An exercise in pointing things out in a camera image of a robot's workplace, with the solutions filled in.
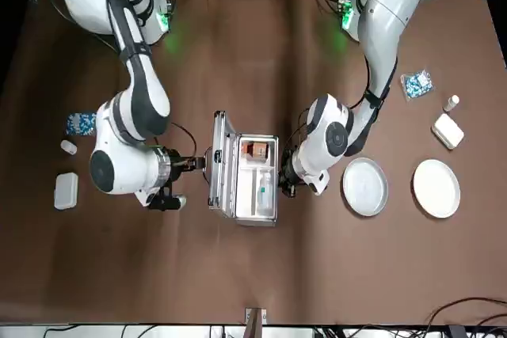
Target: white dish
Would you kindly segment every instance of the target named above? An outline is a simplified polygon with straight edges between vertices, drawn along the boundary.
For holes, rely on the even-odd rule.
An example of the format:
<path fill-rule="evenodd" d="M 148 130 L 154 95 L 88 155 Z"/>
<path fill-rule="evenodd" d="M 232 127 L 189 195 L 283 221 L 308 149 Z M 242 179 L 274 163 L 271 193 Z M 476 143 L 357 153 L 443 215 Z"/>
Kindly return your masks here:
<path fill-rule="evenodd" d="M 458 210 L 461 191 L 451 168 L 442 161 L 425 160 L 414 173 L 417 201 L 435 218 L 448 218 Z"/>
<path fill-rule="evenodd" d="M 372 217 L 386 206 L 387 179 L 376 162 L 369 158 L 357 158 L 345 169 L 343 192 L 356 213 Z"/>

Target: plastic bag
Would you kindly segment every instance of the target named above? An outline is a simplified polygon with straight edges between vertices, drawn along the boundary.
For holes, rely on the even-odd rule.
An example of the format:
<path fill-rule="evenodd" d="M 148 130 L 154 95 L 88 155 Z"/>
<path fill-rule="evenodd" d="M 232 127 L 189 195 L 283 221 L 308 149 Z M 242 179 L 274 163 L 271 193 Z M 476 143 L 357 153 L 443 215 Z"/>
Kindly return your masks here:
<path fill-rule="evenodd" d="M 422 97 L 435 88 L 426 70 L 421 70 L 414 74 L 404 74 L 401 76 L 401 80 L 403 92 L 408 101 Z"/>

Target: brown tablecloth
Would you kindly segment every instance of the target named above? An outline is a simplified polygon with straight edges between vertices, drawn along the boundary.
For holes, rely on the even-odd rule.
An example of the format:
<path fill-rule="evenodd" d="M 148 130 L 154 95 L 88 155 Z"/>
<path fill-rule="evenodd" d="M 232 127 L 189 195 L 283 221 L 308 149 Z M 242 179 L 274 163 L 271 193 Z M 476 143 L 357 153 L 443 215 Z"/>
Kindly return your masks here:
<path fill-rule="evenodd" d="M 177 0 L 173 33 L 154 47 L 172 120 L 200 152 L 211 145 L 217 109 L 237 131 L 283 143 L 317 96 L 352 104 L 364 91 L 361 50 L 337 28 L 314 0 Z M 436 91 L 407 102 L 399 75 L 420 69 Z M 176 184 L 189 200 L 180 212 L 144 210 L 134 196 L 94 188 L 94 139 L 74 139 L 78 153 L 65 154 L 65 119 L 96 110 L 128 74 L 41 0 L 28 9 L 0 108 L 0 316 L 239 323 L 244 308 L 259 306 L 275 324 L 413 324 L 456 298 L 507 296 L 506 79 L 486 2 L 423 2 L 362 152 L 387 175 L 385 210 L 363 219 L 347 209 L 344 158 L 322 196 L 280 194 L 276 227 L 246 228 L 208 210 L 199 173 Z M 452 117 L 465 138 L 449 152 L 429 128 L 454 93 L 461 102 Z M 192 149 L 173 127 L 160 142 Z M 448 220 L 427 217 L 412 196 L 426 158 L 448 163 L 459 179 L 461 204 Z M 79 175 L 78 206 L 56 211 L 55 177 L 67 171 Z M 437 322 L 474 323 L 496 310 L 469 303 Z"/>

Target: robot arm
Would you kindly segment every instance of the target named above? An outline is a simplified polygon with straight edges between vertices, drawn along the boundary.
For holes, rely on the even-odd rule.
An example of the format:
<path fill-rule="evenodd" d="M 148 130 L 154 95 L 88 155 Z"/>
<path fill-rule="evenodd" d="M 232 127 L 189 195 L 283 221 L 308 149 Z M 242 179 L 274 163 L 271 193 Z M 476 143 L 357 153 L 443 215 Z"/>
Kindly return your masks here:
<path fill-rule="evenodd" d="M 354 111 L 329 94 L 313 103 L 307 117 L 306 139 L 295 152 L 283 152 L 280 186 L 287 196 L 295 195 L 295 186 L 301 180 L 320 195 L 329 181 L 327 169 L 342 156 L 363 149 L 389 93 L 398 62 L 399 38 L 419 0 L 356 0 L 356 3 L 360 6 L 358 21 L 351 22 L 351 26 L 357 26 L 357 37 L 366 58 L 367 89 Z M 354 37 L 354 29 L 349 33 Z"/>
<path fill-rule="evenodd" d="M 115 36 L 131 79 L 126 90 L 97 111 L 97 141 L 90 159 L 92 180 L 108 194 L 135 193 L 147 206 L 170 179 L 171 162 L 181 159 L 175 151 L 144 144 L 166 130 L 170 114 L 169 99 L 154 72 L 145 40 L 148 37 L 154 43 L 167 31 L 167 25 L 159 22 L 167 4 L 165 0 L 65 1 L 83 28 Z M 184 205 L 177 197 L 170 200 L 168 207 L 160 206 Z"/>

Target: white bottle cap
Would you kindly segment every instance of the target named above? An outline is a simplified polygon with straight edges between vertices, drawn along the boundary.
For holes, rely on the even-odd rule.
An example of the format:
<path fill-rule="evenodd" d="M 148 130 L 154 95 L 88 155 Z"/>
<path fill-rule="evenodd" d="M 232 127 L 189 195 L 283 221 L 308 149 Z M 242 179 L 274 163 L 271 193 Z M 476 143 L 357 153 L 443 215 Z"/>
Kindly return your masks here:
<path fill-rule="evenodd" d="M 69 142 L 68 140 L 62 140 L 62 142 L 60 143 L 60 146 L 68 154 L 76 154 L 76 152 L 78 151 L 78 148 L 74 144 Z"/>

